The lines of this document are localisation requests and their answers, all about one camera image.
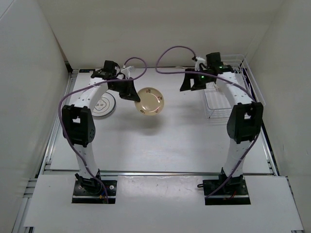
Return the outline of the cream yellow plate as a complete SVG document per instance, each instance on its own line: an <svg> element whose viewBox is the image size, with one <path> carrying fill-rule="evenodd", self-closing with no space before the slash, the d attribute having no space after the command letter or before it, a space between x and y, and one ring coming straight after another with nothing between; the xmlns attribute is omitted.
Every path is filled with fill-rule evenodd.
<svg viewBox="0 0 311 233"><path fill-rule="evenodd" d="M136 109L145 116L155 116L164 108L164 97L160 91L145 87L138 91L140 102L135 101Z"/></svg>

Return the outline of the white plate green rim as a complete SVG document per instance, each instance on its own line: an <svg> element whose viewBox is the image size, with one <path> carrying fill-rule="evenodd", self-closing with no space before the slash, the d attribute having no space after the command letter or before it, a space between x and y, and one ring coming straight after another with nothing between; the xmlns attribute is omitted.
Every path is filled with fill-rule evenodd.
<svg viewBox="0 0 311 233"><path fill-rule="evenodd" d="M92 116L95 118L104 118L111 115L116 108L116 99L115 97L106 92L104 93L101 98L96 103Z"/></svg>

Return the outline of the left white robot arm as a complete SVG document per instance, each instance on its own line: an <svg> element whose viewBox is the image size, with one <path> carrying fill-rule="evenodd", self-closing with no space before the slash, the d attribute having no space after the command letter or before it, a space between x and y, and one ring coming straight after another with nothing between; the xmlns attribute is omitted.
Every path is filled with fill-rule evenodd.
<svg viewBox="0 0 311 233"><path fill-rule="evenodd" d="M133 70L133 66L120 68L117 63L106 60L103 68L93 71L87 87L79 90L77 100L63 105L59 111L63 135L77 157L76 179L91 194L99 193L104 187L92 149L96 134L92 112L108 90L118 92L124 100L140 101L131 77Z"/></svg>

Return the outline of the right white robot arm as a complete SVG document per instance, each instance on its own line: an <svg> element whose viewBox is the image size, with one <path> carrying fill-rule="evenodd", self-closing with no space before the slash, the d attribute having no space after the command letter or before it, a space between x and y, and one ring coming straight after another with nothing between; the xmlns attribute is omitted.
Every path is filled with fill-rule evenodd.
<svg viewBox="0 0 311 233"><path fill-rule="evenodd" d="M230 65L221 61L220 53L214 52L206 58L193 57L194 68L187 68L180 91L206 89L208 83L215 83L231 106L226 124L230 138L229 151L222 173L227 176L218 182L224 194L236 188L232 178L243 174L242 167L248 149L260 133L263 105L256 102L242 84Z"/></svg>

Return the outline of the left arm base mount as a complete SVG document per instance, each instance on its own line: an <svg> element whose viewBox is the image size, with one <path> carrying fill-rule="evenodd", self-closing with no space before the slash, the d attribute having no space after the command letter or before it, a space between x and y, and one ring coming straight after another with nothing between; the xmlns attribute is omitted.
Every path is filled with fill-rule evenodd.
<svg viewBox="0 0 311 233"><path fill-rule="evenodd" d="M75 174L75 185L72 194L72 203L83 204L115 204L117 180L101 180L106 188L95 179L85 179Z"/></svg>

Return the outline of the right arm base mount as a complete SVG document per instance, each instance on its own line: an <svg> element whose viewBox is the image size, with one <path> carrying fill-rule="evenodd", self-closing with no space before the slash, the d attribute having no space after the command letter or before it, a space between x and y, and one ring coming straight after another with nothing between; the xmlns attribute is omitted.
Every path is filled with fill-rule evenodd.
<svg viewBox="0 0 311 233"><path fill-rule="evenodd" d="M218 189L226 179L226 174L221 171L218 179L203 180L197 185L197 188L202 188L204 191L205 205L250 205L244 176L231 177L224 186Z"/></svg>

